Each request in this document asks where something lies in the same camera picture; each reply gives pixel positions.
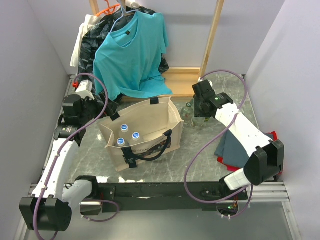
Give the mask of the cream canvas tote bag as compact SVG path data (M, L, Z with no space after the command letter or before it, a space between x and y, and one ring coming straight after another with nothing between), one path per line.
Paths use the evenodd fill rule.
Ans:
M129 146L117 147L121 125L127 124ZM106 150L117 172L137 168L180 148L184 121L170 97L153 97L107 117L99 124ZM140 133L143 142L132 145L132 134Z

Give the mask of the blue-cap water bottle front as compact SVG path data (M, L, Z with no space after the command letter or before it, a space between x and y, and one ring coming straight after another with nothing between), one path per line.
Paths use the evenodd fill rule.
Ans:
M139 143L142 143L143 142L143 137L140 135L139 132L134 132L132 134L132 145L135 145L135 144L139 144Z

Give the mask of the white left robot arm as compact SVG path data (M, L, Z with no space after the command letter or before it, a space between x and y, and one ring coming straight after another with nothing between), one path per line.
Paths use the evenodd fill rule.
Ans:
M71 94L64 98L62 114L53 134L53 145L41 179L29 197L23 197L19 210L29 230L64 232L72 213L83 207L83 215L98 215L104 203L95 176L82 175L66 187L67 173L79 150L86 128L117 109L104 94L91 99Z

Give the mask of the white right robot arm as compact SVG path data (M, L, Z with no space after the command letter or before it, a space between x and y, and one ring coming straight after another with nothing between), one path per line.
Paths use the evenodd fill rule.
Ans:
M211 116L239 141L249 159L245 166L229 175L219 187L220 196L231 199L237 189L247 185L258 186L283 172L285 146L272 140L256 128L226 94L216 94L208 80L192 86L194 91L194 115L201 118Z

